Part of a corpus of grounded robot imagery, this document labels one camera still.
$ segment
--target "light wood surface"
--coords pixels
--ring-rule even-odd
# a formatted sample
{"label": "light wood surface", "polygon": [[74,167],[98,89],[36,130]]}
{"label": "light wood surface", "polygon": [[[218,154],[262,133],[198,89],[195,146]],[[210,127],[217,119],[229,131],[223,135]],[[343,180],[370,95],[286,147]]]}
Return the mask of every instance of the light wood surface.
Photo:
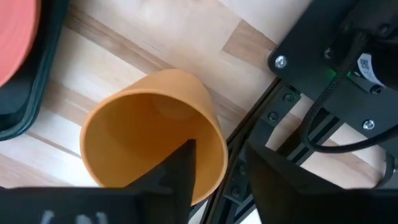
{"label": "light wood surface", "polygon": [[[225,138],[275,78],[266,59],[310,1],[72,1],[43,107],[22,136],[0,142],[0,185],[96,186],[80,159],[79,133],[106,97],[164,68],[194,73],[210,92]],[[302,100],[275,129],[277,149],[299,126]],[[363,136],[347,125],[327,144]],[[382,176],[382,149],[315,153],[307,170],[342,187],[372,187]]]}

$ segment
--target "white label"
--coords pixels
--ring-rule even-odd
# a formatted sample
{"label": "white label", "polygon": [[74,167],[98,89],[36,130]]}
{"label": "white label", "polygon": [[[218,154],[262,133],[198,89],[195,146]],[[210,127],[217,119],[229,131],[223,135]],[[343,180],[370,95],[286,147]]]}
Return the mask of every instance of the white label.
{"label": "white label", "polygon": [[370,54],[362,54],[360,58],[357,61],[358,63],[358,68],[361,71],[362,75],[369,80],[370,82],[373,82],[375,84],[378,84],[380,86],[384,86],[377,78],[376,75],[373,72],[373,67],[372,67],[372,55]]}

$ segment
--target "mounting plate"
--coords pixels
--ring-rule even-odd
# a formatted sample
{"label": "mounting plate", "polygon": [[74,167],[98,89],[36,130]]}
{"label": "mounting plate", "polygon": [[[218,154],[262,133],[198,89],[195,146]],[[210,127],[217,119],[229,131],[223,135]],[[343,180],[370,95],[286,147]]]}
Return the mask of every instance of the mounting plate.
{"label": "mounting plate", "polygon": [[[316,100],[334,76],[324,52],[333,42],[339,24],[357,3],[356,0],[314,0],[296,25],[269,57],[270,69],[283,81]],[[278,56],[285,56],[287,65],[276,68]],[[398,124],[398,92],[385,88],[378,95],[366,91],[366,83],[357,77],[348,78],[327,101],[325,109],[367,138]],[[372,119],[372,130],[362,128]],[[398,139],[381,144],[387,152],[398,157]]]}

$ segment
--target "red object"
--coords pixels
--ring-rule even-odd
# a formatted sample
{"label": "red object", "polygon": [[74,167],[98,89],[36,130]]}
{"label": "red object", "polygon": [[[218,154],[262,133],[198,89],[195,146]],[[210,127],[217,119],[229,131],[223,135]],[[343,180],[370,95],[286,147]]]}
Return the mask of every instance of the red object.
{"label": "red object", "polygon": [[26,59],[39,17],[40,0],[0,0],[0,87]]}

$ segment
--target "orange plastic cup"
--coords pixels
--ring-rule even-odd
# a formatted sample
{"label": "orange plastic cup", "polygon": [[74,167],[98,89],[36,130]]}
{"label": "orange plastic cup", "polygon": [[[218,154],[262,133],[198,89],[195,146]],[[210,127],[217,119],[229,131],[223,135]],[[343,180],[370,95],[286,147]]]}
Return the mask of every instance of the orange plastic cup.
{"label": "orange plastic cup", "polygon": [[86,168],[103,187],[127,186],[196,139],[192,205],[219,186],[228,163],[209,93],[195,76],[177,69],[149,75],[101,102],[80,139]]}

